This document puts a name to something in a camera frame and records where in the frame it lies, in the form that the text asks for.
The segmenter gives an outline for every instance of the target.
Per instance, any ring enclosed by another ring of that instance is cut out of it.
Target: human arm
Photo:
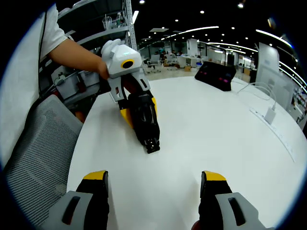
[[[48,56],[55,62],[74,69],[97,72],[103,79],[109,77],[106,63],[101,57],[93,54],[69,39],[54,48]]]
[[[101,57],[84,49],[74,41],[69,40],[58,21],[58,10],[53,5],[46,13],[46,26],[43,35],[40,59],[49,56],[53,61],[74,69],[93,71],[107,79],[109,74]]]

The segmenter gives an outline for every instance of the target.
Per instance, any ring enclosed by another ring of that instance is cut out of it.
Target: plastic bottle
[[[124,20],[123,20],[123,16],[121,15],[120,12],[117,13],[117,17],[116,17],[116,26],[117,27],[122,27],[124,24]]]

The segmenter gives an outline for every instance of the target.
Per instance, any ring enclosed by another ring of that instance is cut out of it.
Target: white robot part
[[[127,45],[120,45],[120,42],[120,39],[107,41],[101,50],[102,60],[106,63],[110,75],[108,83],[115,101],[125,99],[121,77],[126,74],[131,74],[143,91],[150,90],[147,78],[139,76],[142,65],[141,55]]]

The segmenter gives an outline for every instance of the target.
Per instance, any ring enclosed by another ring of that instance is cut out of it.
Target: power adapter
[[[276,115],[276,112],[274,111],[275,108],[268,108],[268,111],[267,111],[267,114],[265,115],[264,117],[264,120],[266,120],[269,124],[272,124],[274,118],[275,118],[275,115]]]

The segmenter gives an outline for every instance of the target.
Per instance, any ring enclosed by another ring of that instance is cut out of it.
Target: person
[[[166,59],[166,52],[163,51],[162,54],[160,54],[160,60],[164,61]]]
[[[48,56],[69,68],[97,72],[109,77],[105,62],[69,40],[57,24],[53,5],[30,27],[15,49],[0,86],[0,152],[2,167],[8,162],[21,135],[30,108],[39,98],[38,64]]]

